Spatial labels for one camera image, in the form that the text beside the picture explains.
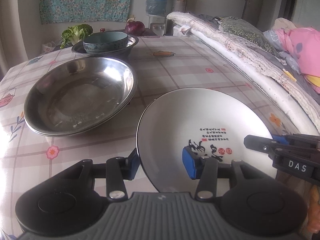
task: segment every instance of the plaid tablecloth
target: plaid tablecloth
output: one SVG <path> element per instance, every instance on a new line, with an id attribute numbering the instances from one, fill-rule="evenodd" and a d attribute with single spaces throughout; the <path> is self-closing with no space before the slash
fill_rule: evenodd
<path id="1" fill-rule="evenodd" d="M 130 104 L 105 124 L 86 133 L 49 138 L 32 132 L 24 122 L 23 104 L 35 82 L 48 71 L 75 58 L 71 48 L 21 63 L 0 83 L 0 228 L 2 235 L 22 233 L 15 203 L 22 193 L 82 159 L 105 163 L 108 158 L 128 156 L 135 148 L 139 118 L 154 99 L 185 87 L 221 91 L 249 106 L 271 133 L 295 133 L 285 114 L 244 75 L 199 40 L 190 37 L 141 37 L 129 63 L 138 75 L 138 89 Z M 133 191 L 156 191 L 141 168 Z M 105 196 L 105 181 L 95 190 Z"/>

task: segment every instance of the metal bowl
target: metal bowl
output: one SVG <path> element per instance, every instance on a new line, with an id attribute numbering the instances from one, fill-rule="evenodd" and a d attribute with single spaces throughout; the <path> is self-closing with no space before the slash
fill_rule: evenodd
<path id="1" fill-rule="evenodd" d="M 75 44 L 71 51 L 72 53 L 79 55 L 79 56 L 105 56 L 105 57 L 116 57 L 116 58 L 127 58 L 131 52 L 131 49 L 137 45 L 139 42 L 139 39 L 136 36 L 133 36 L 131 34 L 129 34 L 129 39 L 128 39 L 128 43 L 127 46 L 124 49 L 118 49 L 118 50 L 114 50 L 114 51 L 108 51 L 108 52 L 97 52 L 94 54 L 88 54 L 83 46 L 83 42 L 80 41 L 77 44 Z"/>
<path id="2" fill-rule="evenodd" d="M 45 136 L 81 133 L 115 116 L 136 88 L 134 70 L 121 60 L 72 60 L 49 71 L 31 88 L 23 107 L 25 121 Z"/>

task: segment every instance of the door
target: door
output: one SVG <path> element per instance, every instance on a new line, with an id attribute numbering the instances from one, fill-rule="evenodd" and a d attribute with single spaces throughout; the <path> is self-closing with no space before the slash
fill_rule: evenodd
<path id="1" fill-rule="evenodd" d="M 263 0 L 245 0 L 242 19 L 257 26 Z"/>

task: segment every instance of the pink flower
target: pink flower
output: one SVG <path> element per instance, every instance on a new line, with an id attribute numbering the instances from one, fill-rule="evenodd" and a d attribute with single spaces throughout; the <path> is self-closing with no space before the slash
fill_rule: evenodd
<path id="1" fill-rule="evenodd" d="M 58 153 L 60 152 L 59 147 L 58 146 L 50 146 L 47 149 L 47 158 L 50 160 L 53 160 L 54 158 L 56 158 L 58 156 Z"/>
<path id="2" fill-rule="evenodd" d="M 214 72 L 211 68 L 206 68 L 205 71 L 207 71 L 208 73 L 213 73 Z"/>
<path id="3" fill-rule="evenodd" d="M 251 86 L 250 84 L 245 83 L 245 85 L 246 85 L 247 87 L 249 87 L 249 88 L 251 88 L 251 89 L 252 89 L 252 86 Z"/>

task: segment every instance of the blue ceramic bowl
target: blue ceramic bowl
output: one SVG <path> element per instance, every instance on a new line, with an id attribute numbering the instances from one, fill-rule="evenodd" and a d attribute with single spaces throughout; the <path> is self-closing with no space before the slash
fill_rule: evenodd
<path id="1" fill-rule="evenodd" d="M 124 49 L 127 43 L 128 35 L 122 32 L 94 33 L 83 40 L 89 54 Z"/>

